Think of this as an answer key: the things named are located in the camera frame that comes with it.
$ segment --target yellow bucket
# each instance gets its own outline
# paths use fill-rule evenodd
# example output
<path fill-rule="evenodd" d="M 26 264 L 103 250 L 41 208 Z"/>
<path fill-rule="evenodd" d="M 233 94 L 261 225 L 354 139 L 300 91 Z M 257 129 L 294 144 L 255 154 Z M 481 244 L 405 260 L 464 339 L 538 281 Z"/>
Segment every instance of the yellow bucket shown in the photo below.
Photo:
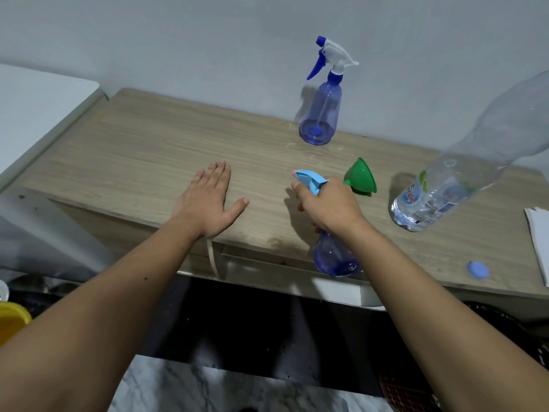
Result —
<path fill-rule="evenodd" d="M 31 322 L 31 314 L 13 302 L 0 302 L 0 346 Z"/>

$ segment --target black floor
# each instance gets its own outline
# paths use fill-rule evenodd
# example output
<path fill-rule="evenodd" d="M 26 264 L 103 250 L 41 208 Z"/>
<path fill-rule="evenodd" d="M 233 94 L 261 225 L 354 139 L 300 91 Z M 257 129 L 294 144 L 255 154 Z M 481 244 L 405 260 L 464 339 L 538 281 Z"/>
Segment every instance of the black floor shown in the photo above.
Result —
<path fill-rule="evenodd" d="M 383 396 L 372 347 L 387 338 L 407 353 L 384 312 L 177 276 L 141 354 Z"/>

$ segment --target person's right arm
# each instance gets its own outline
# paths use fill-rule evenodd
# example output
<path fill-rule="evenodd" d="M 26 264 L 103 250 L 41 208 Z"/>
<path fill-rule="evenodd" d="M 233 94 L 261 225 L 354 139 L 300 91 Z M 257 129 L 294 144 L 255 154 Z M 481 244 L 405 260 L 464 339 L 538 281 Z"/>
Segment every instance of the person's right arm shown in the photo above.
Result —
<path fill-rule="evenodd" d="M 318 196 L 298 181 L 292 189 L 358 258 L 444 410 L 549 410 L 549 372 L 377 231 L 349 186 L 331 178 Z"/>

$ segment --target funnel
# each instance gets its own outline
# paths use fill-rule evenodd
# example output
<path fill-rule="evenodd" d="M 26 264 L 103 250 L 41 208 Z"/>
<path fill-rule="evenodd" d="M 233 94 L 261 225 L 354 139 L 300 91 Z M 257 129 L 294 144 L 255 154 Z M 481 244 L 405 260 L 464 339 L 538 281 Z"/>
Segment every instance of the funnel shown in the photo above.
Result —
<path fill-rule="evenodd" d="M 358 158 L 351 166 L 343 183 L 359 192 L 377 192 L 374 176 L 363 158 Z"/>

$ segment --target marble tile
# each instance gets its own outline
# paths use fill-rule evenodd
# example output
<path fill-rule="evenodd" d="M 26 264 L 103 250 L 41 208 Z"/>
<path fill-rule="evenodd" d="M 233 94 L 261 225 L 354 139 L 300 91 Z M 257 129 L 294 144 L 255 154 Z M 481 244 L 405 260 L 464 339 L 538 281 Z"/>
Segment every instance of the marble tile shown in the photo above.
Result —
<path fill-rule="evenodd" d="M 385 399 L 137 355 L 109 412 L 391 412 Z"/>

